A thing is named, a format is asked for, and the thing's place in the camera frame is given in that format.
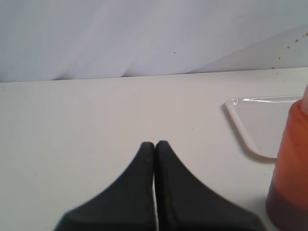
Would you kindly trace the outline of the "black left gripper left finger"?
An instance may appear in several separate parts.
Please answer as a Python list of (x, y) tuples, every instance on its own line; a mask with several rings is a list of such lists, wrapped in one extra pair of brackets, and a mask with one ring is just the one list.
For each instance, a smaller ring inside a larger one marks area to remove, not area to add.
[(154, 231), (154, 144), (143, 142), (125, 171), (103, 192), (65, 213), (57, 231)]

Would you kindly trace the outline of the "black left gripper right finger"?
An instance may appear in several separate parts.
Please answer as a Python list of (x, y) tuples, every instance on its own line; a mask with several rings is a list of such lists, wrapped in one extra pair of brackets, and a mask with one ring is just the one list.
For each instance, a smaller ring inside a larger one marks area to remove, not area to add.
[(206, 187), (167, 141), (155, 147), (155, 195), (161, 231), (263, 231), (257, 215)]

